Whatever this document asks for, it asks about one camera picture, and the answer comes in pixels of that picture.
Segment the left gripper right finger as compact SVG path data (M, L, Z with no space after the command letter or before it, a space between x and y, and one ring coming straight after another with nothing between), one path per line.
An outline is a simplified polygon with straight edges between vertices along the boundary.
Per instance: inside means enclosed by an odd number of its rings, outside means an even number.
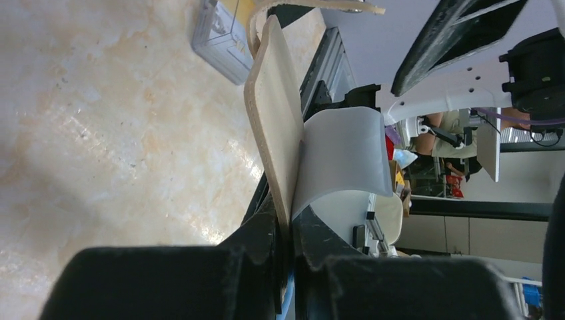
M521 319L492 266L446 257L374 258L310 209L292 222L298 319Z

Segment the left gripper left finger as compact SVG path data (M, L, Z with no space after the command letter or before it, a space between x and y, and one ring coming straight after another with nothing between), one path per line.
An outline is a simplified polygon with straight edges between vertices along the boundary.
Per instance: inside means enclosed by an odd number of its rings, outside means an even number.
M56 281L42 319L274 319L282 311L275 204L215 246L93 247Z

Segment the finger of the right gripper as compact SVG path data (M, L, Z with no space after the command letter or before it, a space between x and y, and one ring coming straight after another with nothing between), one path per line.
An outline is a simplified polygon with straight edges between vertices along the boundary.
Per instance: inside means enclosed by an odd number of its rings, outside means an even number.
M392 83L400 97L431 73L505 37L527 0L442 0L421 29Z

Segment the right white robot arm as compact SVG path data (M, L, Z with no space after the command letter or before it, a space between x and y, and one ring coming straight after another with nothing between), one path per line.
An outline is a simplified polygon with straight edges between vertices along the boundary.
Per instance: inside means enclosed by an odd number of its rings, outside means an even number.
M441 1L376 105L388 124L431 113L501 108L529 113L531 127L564 126L564 2L553 1L556 28L519 42L493 61L455 73L440 69L501 40L524 1Z

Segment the clear plastic card box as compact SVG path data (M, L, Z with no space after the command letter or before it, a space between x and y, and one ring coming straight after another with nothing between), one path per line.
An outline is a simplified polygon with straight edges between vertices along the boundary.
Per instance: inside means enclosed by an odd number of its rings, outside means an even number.
M195 53L235 85L242 85L253 64L245 28L217 0L199 3L191 40Z

